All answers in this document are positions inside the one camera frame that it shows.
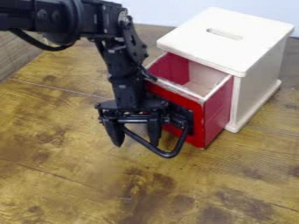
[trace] white box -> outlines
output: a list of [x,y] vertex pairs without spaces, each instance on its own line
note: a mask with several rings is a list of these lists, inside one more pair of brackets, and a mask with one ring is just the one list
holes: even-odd
[[190,61],[234,75],[226,129],[239,132],[278,90],[286,40],[294,26],[219,8],[207,9],[158,40]]

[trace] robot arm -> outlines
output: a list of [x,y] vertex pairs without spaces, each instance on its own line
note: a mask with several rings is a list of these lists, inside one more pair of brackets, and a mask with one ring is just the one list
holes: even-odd
[[[101,0],[2,0],[0,31],[11,31],[47,51],[65,50],[81,38],[95,42],[115,93],[115,100],[99,104],[97,109],[114,144],[122,146],[127,134],[165,158],[179,154],[191,134],[193,116],[146,92],[146,80],[158,79],[143,68],[147,45],[138,37],[134,20],[122,4]],[[42,32],[58,46],[39,42],[25,31]],[[126,127],[127,123],[147,123],[150,143]],[[157,148],[166,123],[182,129],[173,152]]]

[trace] box lid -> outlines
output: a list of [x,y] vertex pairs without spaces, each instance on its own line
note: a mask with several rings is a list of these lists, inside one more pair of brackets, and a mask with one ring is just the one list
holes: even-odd
[[219,8],[209,8],[158,40],[158,47],[239,77],[294,26]]

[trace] wooden table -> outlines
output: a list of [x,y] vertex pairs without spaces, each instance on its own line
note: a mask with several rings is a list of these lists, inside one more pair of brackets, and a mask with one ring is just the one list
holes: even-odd
[[[173,28],[142,25],[151,59]],[[95,46],[46,52],[0,86],[2,224],[229,224],[299,221],[299,40],[284,86],[248,127],[206,151],[165,160],[130,138],[119,149],[98,123],[113,97]],[[163,133],[162,147],[175,137]]]

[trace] white background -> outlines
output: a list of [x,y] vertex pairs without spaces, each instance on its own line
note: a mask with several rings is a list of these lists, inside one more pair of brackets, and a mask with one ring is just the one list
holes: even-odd
[[178,26],[211,6],[273,18],[297,26],[299,37],[299,0],[115,0],[130,9],[139,24]]

